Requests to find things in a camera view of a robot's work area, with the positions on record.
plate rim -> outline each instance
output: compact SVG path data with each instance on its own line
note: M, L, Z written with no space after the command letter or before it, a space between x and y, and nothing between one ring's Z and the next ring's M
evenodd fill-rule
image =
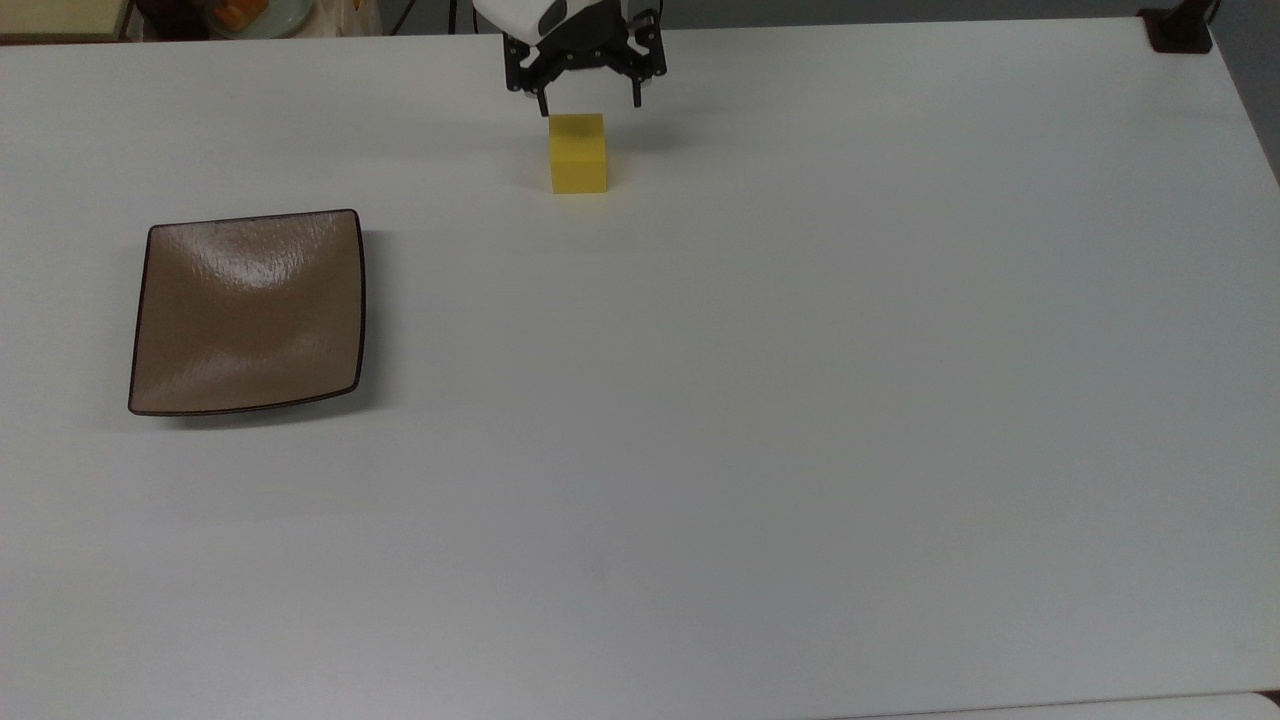
M151 245L155 238L155 232L161 228L172 228L175 225L205 225L205 224L218 224L218 223L237 223L246 220L270 220L280 218L298 218L306 215L334 215L342 213L351 213L352 219L356 222L356 255L360 258L360 342L356 348L356 374L351 380L351 386L339 388L335 391L325 392L321 395L307 396L297 400L285 400L282 402L268 402L262 405L246 405L241 407L223 407L218 410L138 410L133 406L133 393L138 380L138 342L142 338L142 301L147 295L147 273L151 270ZM367 329L367 296L369 284L367 275L365 273L365 233L360 224L360 213L352 208L339 208L334 210L311 210L305 213L279 213L274 215L248 215L243 218L219 218L216 220L195 220L189 223L161 223L151 225L147 231L147 247L142 258L142 283L138 288L138 310L137 318L133 323L133 359L129 364L129 413L140 415L143 418L184 418L184 416L197 416L197 415L229 415L233 413L250 413L253 410L271 410L274 407L289 407L293 405L305 405L307 402L316 402L320 400L328 400L330 397L338 397L340 395L347 395L360 387L360 377L365 366L365 336Z
M205 12L202 13L202 15L205 18L205 24L209 27L209 29L211 29L214 35L218 35L224 40L282 40L285 37L291 37L293 33L298 32L298 29L301 29L302 26L306 24L307 18L310 18L311 13L315 10L316 5L315 0L301 0L301 1L306 4L306 9L302 10L298 24L291 27L283 35L270 35L268 37L244 35L251 27L253 27L253 23L257 22L257 18L253 18L253 20L251 20L250 24L244 27L244 29L233 31L218 20L218 18L214 15L214 6L211 3L205 5Z

foam block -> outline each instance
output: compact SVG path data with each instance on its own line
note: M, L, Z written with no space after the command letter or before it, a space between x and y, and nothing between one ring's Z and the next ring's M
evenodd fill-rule
M552 190L557 193L604 192L604 115L552 115Z

cable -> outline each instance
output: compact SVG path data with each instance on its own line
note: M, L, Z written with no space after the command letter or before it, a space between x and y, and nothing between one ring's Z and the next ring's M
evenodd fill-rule
M396 20L396 27L392 28L390 35L399 33L399 28L404 26L404 20L408 18L408 12L413 9L413 4L417 0L408 0L408 5L404 5L404 12L401 13L401 19Z

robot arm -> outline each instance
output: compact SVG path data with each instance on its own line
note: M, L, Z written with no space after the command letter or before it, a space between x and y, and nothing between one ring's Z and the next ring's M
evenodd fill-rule
M631 97L667 73L655 10L626 20L625 0L475 0L475 8L503 32L507 90L538 99L547 117L547 86L564 70L609 68L631 78ZM632 47L631 41L645 53ZM538 49L538 56L525 60Z

orange object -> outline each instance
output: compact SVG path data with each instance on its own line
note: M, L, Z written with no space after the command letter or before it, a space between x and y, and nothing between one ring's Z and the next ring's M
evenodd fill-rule
M214 3L214 17L223 27L232 32L239 32L250 26L270 0L218 0Z

